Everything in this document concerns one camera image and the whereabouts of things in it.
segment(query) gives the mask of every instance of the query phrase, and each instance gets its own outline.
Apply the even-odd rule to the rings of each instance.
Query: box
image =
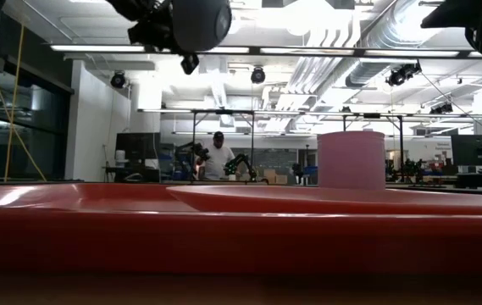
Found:
[[[275,169],[266,169],[263,171],[263,176],[265,179],[269,181],[269,184],[276,183],[276,170]]]
[[[276,184],[288,184],[288,176],[276,175]]]

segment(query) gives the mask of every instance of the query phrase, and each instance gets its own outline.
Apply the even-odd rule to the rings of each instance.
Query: black camera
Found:
[[[482,0],[445,0],[421,23],[422,29],[462,27],[470,46],[482,54]]]
[[[116,71],[114,72],[113,77],[111,78],[111,86],[116,89],[124,89],[127,86],[128,82],[125,79],[125,72],[124,71]]]
[[[263,72],[262,67],[256,67],[254,68],[254,71],[252,72],[252,77],[250,77],[250,80],[252,81],[253,84],[261,84],[265,81],[265,72]]]

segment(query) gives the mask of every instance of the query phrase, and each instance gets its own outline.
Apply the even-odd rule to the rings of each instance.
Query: man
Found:
[[[208,147],[209,159],[205,162],[205,179],[220,180],[225,177],[224,165],[235,158],[231,149],[224,146],[224,134],[216,131],[213,145]]]

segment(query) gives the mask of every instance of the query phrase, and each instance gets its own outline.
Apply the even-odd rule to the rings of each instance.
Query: pink cylinder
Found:
[[[384,134],[344,131],[319,136],[318,185],[327,188],[384,190]]]

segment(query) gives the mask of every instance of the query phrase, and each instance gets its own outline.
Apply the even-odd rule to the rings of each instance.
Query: computer screen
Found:
[[[482,166],[482,135],[452,136],[454,165]]]
[[[119,133],[116,135],[116,150],[125,151],[127,160],[157,159],[159,133]]]

